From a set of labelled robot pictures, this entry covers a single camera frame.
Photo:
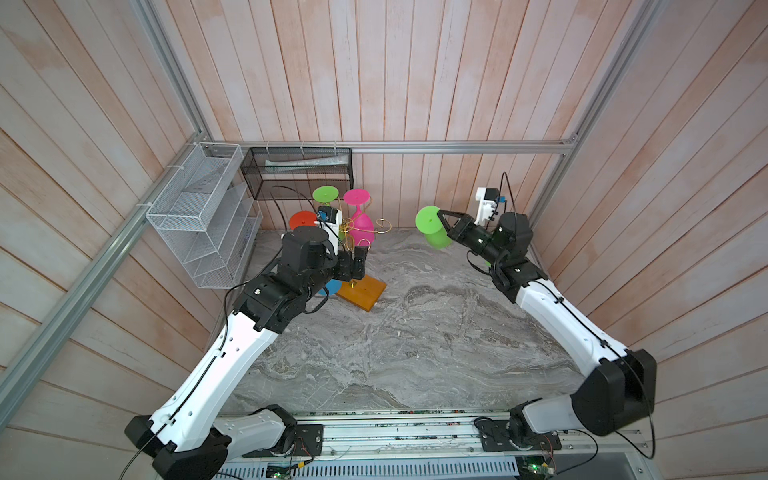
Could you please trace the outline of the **blue wine glass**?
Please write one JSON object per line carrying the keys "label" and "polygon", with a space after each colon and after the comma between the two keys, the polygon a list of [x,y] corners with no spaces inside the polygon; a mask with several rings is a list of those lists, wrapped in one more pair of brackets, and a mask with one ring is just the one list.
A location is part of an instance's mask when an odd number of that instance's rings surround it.
{"label": "blue wine glass", "polygon": [[343,282],[340,280],[330,280],[321,290],[322,293],[325,293],[326,295],[332,296],[339,292],[343,285]]}

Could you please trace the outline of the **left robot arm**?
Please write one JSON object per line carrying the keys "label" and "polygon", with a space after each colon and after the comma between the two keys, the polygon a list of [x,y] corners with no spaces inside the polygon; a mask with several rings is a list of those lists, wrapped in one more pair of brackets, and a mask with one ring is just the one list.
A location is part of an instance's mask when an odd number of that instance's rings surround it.
{"label": "left robot arm", "polygon": [[125,434],[151,457],[163,479],[212,479],[252,452],[289,457],[297,422],[272,404],[230,420],[219,413],[252,364],[332,280],[361,280],[368,245],[345,249],[331,228],[300,226],[233,303],[218,336],[178,390],[153,414],[134,417]]}

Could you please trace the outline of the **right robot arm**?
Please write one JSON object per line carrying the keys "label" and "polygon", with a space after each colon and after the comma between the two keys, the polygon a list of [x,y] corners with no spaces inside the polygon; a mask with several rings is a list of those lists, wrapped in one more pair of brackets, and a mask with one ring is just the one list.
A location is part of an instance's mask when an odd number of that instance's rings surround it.
{"label": "right robot arm", "polygon": [[493,230],[468,214],[438,210],[437,217],[451,240],[488,263],[494,286],[544,327],[584,377],[570,394],[514,407],[507,423],[514,447],[532,449],[539,437],[554,431],[584,429],[604,437],[652,417],[656,360],[596,326],[528,259],[533,232],[525,215],[505,212]]}

